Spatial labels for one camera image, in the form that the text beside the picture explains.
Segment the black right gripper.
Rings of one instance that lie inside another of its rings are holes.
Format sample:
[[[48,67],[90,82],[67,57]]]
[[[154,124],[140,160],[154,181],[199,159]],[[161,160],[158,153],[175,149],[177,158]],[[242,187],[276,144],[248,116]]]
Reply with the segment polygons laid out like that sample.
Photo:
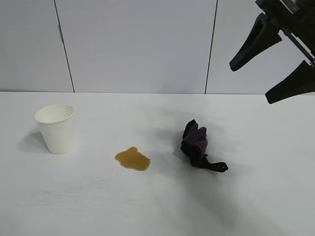
[[[282,41],[282,31],[315,64],[315,2],[313,0],[267,0],[240,50],[230,61],[237,71],[255,56]],[[266,92],[269,104],[315,91],[315,68],[301,64],[283,81]]]

